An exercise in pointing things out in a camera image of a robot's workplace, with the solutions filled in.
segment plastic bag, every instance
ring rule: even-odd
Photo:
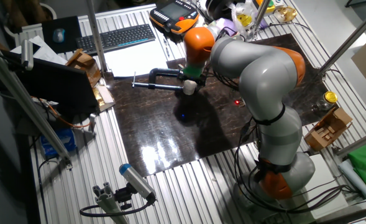
[[[252,4],[252,0],[247,0],[246,3],[231,4],[231,17],[238,32],[246,39],[252,37],[252,26],[255,24],[256,8]]]

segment monitor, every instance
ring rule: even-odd
[[[21,55],[2,51],[16,62]],[[98,102],[85,71],[34,59],[31,71],[16,72],[31,96],[59,103],[57,110],[63,115],[98,112]]]

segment yellow cap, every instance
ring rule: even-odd
[[[336,103],[337,101],[337,95],[332,91],[327,91],[324,95],[324,98],[328,103]]]

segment orange handheld controller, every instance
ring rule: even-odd
[[[194,6],[179,0],[168,1],[162,7],[157,6],[150,12],[150,19],[156,25],[174,34],[182,34],[189,30],[198,17]]]

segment wooden block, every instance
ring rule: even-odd
[[[317,130],[317,133],[319,134],[319,133],[321,133],[321,132],[323,132],[324,131],[324,128],[319,128],[318,130]]]
[[[332,127],[328,126],[327,129],[331,132],[331,133],[335,133],[335,130],[333,130]]]
[[[319,135],[321,136],[321,138],[323,138],[327,134],[329,134],[329,131],[328,130],[324,130],[323,132],[319,133]]]

